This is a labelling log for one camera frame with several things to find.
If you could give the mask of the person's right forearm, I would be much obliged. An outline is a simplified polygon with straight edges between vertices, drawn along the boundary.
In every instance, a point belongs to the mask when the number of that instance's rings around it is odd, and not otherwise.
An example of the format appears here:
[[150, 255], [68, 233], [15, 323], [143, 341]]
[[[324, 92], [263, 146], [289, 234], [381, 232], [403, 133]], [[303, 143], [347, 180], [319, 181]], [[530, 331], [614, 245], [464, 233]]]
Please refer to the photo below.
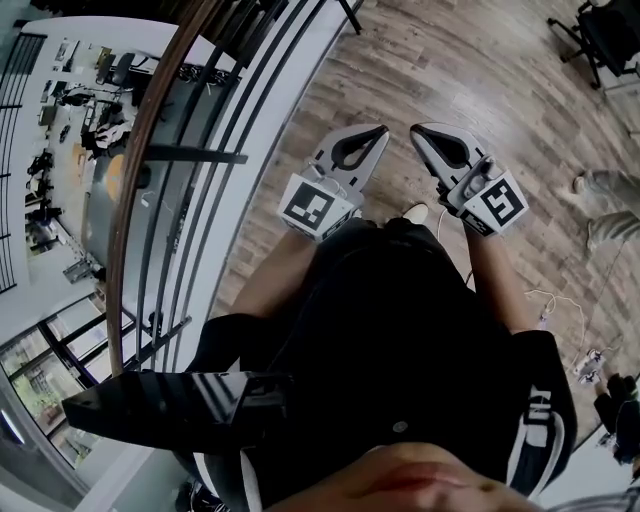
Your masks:
[[536, 320], [503, 239], [464, 226], [476, 294], [511, 333], [531, 331]]

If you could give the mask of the black framed window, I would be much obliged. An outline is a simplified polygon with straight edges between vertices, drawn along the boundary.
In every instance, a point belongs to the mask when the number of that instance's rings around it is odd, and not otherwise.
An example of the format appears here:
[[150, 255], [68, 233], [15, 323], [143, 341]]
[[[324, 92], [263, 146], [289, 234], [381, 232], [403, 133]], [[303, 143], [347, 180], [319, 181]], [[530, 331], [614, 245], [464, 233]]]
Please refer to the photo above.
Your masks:
[[70, 426], [62, 401], [111, 376], [101, 296], [79, 299], [11, 340], [0, 366], [40, 431], [77, 468], [98, 437]]

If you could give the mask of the black metal chair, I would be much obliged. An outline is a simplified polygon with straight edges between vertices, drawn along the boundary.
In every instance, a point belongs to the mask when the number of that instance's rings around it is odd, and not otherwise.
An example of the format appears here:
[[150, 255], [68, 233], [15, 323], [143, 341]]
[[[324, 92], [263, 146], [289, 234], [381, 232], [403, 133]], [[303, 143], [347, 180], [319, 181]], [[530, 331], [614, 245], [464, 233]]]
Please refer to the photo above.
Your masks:
[[361, 24], [359, 23], [356, 14], [352, 8], [352, 6], [349, 4], [348, 0], [336, 0], [339, 5], [341, 6], [341, 8], [344, 10], [346, 17], [348, 19], [348, 21], [350, 22], [351, 26], [354, 29], [354, 32], [357, 35], [360, 35], [362, 32], [362, 27]]

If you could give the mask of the person's black shirt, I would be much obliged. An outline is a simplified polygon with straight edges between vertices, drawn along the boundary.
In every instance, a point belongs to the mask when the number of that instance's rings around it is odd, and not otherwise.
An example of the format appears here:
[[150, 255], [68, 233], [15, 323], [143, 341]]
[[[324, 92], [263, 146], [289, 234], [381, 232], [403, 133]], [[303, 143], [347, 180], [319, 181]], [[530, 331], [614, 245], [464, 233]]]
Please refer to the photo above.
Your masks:
[[322, 512], [333, 475], [404, 443], [442, 448], [532, 502], [577, 433], [553, 335], [511, 333], [424, 225], [353, 219], [316, 245], [282, 307], [207, 321], [190, 363], [292, 377], [292, 431], [250, 455], [266, 512]]

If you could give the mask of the metal railing with wooden handrail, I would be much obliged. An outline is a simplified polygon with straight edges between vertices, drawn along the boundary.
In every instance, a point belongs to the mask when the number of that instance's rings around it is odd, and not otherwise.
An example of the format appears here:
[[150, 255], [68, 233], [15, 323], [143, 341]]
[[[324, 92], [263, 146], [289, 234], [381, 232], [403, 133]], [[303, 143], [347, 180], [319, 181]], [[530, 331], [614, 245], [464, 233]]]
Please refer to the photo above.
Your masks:
[[108, 245], [115, 373], [189, 364], [289, 121], [351, 25], [336, 0], [274, 0], [247, 27], [257, 2], [193, 0], [143, 97]]

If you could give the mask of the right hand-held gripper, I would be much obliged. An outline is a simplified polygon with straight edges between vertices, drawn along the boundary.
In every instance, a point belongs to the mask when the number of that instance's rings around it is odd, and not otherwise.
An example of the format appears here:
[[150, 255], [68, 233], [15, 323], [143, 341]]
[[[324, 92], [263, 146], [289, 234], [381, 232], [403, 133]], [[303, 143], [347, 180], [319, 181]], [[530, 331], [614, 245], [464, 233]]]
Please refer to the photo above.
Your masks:
[[482, 237], [501, 234], [528, 210], [511, 172], [485, 155], [470, 132], [421, 123], [410, 128], [410, 139], [429, 173], [451, 189], [440, 194], [440, 202], [472, 231]]

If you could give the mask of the black office chair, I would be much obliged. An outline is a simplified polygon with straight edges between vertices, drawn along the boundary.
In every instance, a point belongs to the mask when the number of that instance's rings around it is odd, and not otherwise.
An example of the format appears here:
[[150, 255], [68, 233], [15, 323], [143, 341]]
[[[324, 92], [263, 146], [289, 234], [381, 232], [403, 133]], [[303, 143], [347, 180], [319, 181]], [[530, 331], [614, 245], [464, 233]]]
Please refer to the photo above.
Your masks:
[[586, 0], [571, 27], [551, 17], [546, 24], [560, 28], [577, 45], [574, 53], [560, 56], [563, 64], [581, 56], [587, 59], [593, 90], [602, 87], [602, 68], [615, 78], [636, 74], [636, 66], [630, 62], [640, 56], [640, 0], [608, 0], [603, 5]]

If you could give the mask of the long black balcony railing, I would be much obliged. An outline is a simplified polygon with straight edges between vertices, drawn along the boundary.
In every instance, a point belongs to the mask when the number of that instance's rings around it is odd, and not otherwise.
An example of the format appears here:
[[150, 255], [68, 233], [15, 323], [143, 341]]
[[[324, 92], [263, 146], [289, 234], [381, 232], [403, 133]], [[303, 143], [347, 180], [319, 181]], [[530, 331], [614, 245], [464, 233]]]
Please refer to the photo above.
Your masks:
[[9, 52], [0, 77], [0, 295], [17, 286], [10, 248], [11, 151], [27, 80], [45, 39], [46, 35], [21, 32]]

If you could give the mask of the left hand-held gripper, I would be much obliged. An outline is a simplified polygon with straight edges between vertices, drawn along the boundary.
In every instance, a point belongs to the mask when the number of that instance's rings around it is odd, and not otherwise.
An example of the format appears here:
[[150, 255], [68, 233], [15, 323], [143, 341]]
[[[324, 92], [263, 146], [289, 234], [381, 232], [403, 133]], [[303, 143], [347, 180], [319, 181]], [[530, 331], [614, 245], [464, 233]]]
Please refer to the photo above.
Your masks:
[[[364, 203], [362, 188], [389, 142], [385, 125], [356, 124], [325, 136], [299, 174], [292, 174], [277, 209], [291, 229], [315, 242], [327, 240]], [[324, 171], [334, 171], [329, 177]]]

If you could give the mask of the white power strip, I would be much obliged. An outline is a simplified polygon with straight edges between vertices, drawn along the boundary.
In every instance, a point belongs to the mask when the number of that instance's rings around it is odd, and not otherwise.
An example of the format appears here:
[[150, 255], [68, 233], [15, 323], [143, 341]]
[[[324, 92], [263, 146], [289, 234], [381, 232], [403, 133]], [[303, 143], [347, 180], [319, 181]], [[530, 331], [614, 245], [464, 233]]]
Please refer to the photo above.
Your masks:
[[576, 365], [573, 374], [580, 384], [588, 384], [599, 381], [598, 372], [605, 362], [602, 351], [591, 349], [587, 355]]

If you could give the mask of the person's left forearm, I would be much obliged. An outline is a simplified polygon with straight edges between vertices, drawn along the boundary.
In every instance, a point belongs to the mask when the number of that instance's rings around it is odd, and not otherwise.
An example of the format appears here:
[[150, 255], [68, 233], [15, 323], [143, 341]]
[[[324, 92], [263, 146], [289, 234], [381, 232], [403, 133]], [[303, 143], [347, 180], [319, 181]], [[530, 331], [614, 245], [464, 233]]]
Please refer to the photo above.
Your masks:
[[300, 288], [317, 245], [289, 230], [258, 265], [230, 307], [230, 314], [267, 318]]

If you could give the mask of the black chest-mounted device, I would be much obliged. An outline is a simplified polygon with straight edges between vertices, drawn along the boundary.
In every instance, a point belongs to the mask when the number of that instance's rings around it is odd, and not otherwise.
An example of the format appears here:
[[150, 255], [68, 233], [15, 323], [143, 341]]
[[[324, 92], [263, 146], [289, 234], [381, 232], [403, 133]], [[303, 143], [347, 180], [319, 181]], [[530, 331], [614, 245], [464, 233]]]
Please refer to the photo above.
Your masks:
[[254, 448], [288, 427], [288, 375], [126, 372], [62, 401], [70, 426], [184, 453]]

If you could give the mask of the bystander's grey shoes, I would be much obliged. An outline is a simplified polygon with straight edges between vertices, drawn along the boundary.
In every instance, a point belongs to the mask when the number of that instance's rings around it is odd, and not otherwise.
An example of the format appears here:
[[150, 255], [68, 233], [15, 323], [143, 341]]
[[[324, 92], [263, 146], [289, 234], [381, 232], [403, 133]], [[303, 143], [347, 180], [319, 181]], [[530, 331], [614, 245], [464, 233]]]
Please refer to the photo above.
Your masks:
[[572, 183], [576, 195], [589, 193], [620, 202], [625, 210], [591, 219], [587, 224], [587, 250], [602, 243], [640, 240], [640, 177], [614, 170], [588, 170]]

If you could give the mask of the orange round table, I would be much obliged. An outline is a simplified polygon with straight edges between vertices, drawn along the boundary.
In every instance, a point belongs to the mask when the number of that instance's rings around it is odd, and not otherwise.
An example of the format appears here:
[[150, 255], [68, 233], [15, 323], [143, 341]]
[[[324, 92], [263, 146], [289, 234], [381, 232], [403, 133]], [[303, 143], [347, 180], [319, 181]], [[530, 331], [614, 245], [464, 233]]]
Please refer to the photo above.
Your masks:
[[108, 197], [115, 202], [119, 197], [120, 185], [122, 180], [122, 165], [124, 155], [115, 155], [109, 162], [105, 173], [105, 188]]

